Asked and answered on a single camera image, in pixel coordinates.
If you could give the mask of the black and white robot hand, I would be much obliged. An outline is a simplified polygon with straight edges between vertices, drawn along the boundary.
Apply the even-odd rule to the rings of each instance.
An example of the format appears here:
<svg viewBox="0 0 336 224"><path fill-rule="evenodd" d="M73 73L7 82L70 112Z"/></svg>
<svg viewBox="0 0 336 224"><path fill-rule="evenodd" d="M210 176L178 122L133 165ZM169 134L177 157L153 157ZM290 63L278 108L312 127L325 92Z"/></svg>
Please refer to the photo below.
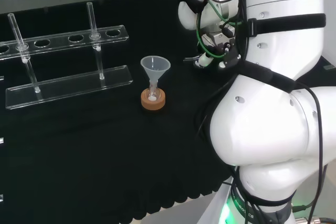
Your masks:
<svg viewBox="0 0 336 224"><path fill-rule="evenodd" d="M202 53L196 57L184 58L184 62L191 62L197 69L210 69L215 67L219 71L228 70L237 65L240 61L241 55L238 53L236 47L225 48L224 56L215 58L209 56L207 53Z"/></svg>

